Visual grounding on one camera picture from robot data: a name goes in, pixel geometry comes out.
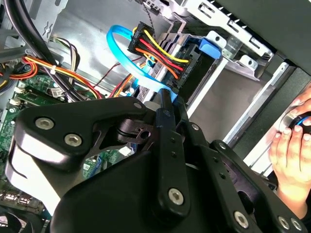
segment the motherboard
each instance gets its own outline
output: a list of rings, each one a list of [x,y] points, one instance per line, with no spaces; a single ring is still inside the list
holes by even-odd
[[[76,90],[86,100],[93,99],[92,93],[84,88],[77,86]],[[19,113],[25,108],[65,102],[67,102],[65,96],[49,76],[37,75],[18,82],[13,97],[3,111],[0,122],[0,206],[31,212],[39,215],[42,219],[49,220],[51,218],[41,201],[9,183],[5,176],[5,164]],[[130,154],[132,151],[129,148],[104,151],[85,160],[81,175],[86,180]]]

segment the robotic arm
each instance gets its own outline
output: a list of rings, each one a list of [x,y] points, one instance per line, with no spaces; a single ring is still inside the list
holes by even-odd
[[[6,175],[42,200],[52,233],[307,232],[222,141],[206,142],[181,98],[132,97],[33,107],[18,116]],[[83,161],[138,144],[83,181]]]

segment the finger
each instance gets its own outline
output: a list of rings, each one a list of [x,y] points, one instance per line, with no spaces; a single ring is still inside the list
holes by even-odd
[[[286,168],[287,163],[287,150],[288,145],[290,143],[292,130],[290,128],[286,128],[280,138],[280,141],[277,145],[276,150],[276,159],[277,159],[277,166],[281,169]]]
[[[286,167],[297,172],[300,171],[300,149],[301,149],[302,133],[303,133],[302,127],[296,125],[294,127],[287,151]]]
[[[277,133],[272,141],[270,150],[269,150],[269,157],[270,157],[270,161],[272,163],[272,165],[276,165],[277,163],[277,159],[276,159],[276,150],[277,150],[277,145],[278,142],[281,139],[281,134]]]
[[[300,170],[309,172],[311,169],[311,135],[303,135],[300,152]]]
[[[311,117],[308,117],[307,119],[305,119],[305,120],[303,121],[303,124],[304,124],[305,126],[311,126]]]
[[[309,86],[303,93],[301,93],[297,98],[293,101],[293,105],[300,105],[301,103],[306,102],[311,99],[311,86]]]
[[[304,104],[291,110],[291,114],[294,116],[298,116],[309,111],[311,111],[311,100],[307,100]]]

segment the hand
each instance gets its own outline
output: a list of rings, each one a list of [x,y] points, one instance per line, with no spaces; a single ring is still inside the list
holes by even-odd
[[[277,133],[270,148],[270,159],[278,179],[279,198],[299,217],[307,212],[311,189],[311,135],[301,126]]]
[[[293,105],[299,105],[298,107],[291,110],[291,114],[294,116],[299,116],[311,111],[311,85],[309,85],[307,89],[293,101]],[[303,124],[310,126],[311,117],[304,120]]]

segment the silver screw head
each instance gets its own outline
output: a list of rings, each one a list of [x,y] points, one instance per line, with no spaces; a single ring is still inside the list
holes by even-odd
[[[175,205],[182,205],[184,203],[183,194],[176,188],[169,190],[169,198]]]
[[[225,144],[224,144],[224,143],[222,143],[222,142],[219,143],[219,146],[220,146],[221,149],[224,149],[224,150],[225,150]]]
[[[195,124],[193,124],[192,127],[194,128],[194,130],[199,130],[200,129],[199,126],[197,126]]]
[[[234,218],[241,227],[243,227],[244,229],[248,228],[249,224],[244,214],[242,214],[239,211],[236,211],[234,212]]]
[[[51,119],[41,117],[35,121],[35,125],[42,130],[50,130],[54,127],[54,122]]]
[[[134,106],[139,108],[139,109],[142,108],[142,106],[139,103],[134,103]]]
[[[70,133],[65,136],[65,143],[72,147],[78,147],[82,144],[82,138],[76,134]]]
[[[285,218],[279,216],[279,217],[278,217],[278,221],[281,223],[282,227],[284,227],[284,228],[287,229],[287,230],[290,229],[290,225],[289,225],[288,222],[285,220]]]
[[[299,224],[299,222],[297,222],[296,219],[291,218],[291,222],[292,222],[292,224],[294,225],[294,227],[295,227],[297,230],[302,231],[302,227],[301,227],[301,225]]]

